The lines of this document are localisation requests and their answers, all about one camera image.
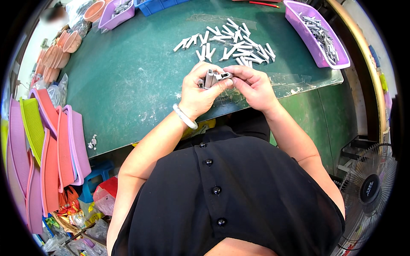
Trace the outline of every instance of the fan grille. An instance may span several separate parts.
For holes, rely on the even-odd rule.
[[[346,209],[346,228],[339,247],[357,250],[370,237],[389,199],[396,165],[391,145],[376,144],[357,160],[345,176],[340,191]]]

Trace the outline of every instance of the woman's left hand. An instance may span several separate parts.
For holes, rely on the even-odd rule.
[[[212,107],[216,97],[225,89],[233,88],[231,79],[219,81],[207,90],[199,88],[198,80],[206,76],[208,69],[217,71],[219,74],[224,73],[222,68],[201,61],[194,66],[182,82],[181,102],[178,106],[191,121],[206,113]]]

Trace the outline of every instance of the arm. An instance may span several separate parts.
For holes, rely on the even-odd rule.
[[[229,66],[224,71],[234,74],[233,86],[245,96],[251,107],[265,115],[278,147],[298,161],[344,216],[342,195],[323,167],[316,146],[280,105],[266,73],[245,66]]]
[[[192,121],[207,112],[215,98],[226,88],[232,88],[232,80],[226,79],[209,90],[200,89],[197,84],[198,79],[205,77],[208,69],[223,72],[216,65],[200,62],[194,66],[182,83],[179,108]],[[174,150],[186,128],[188,126],[172,111],[137,144],[124,161],[118,174],[117,197],[107,234],[109,255],[142,184],[150,177],[157,160]]]

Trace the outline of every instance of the hand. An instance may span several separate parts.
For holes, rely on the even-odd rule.
[[[252,108],[266,115],[279,104],[266,73],[246,66],[229,66],[223,70],[233,74],[233,86]]]
[[[231,79],[219,81],[208,90],[199,88],[198,80],[206,76],[208,69],[217,71],[219,74],[223,73],[222,68],[201,61],[182,82],[181,102],[178,106],[191,121],[206,113],[212,107],[216,97],[225,89],[233,88]]]

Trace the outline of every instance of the bracelet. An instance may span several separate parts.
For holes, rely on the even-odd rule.
[[[185,115],[180,110],[180,108],[178,107],[178,104],[174,103],[172,108],[174,109],[175,113],[177,113],[177,115],[182,119],[182,121],[184,121],[184,123],[186,123],[191,129],[196,130],[198,128],[197,123],[195,121],[192,122],[191,119],[189,119],[187,115]]]

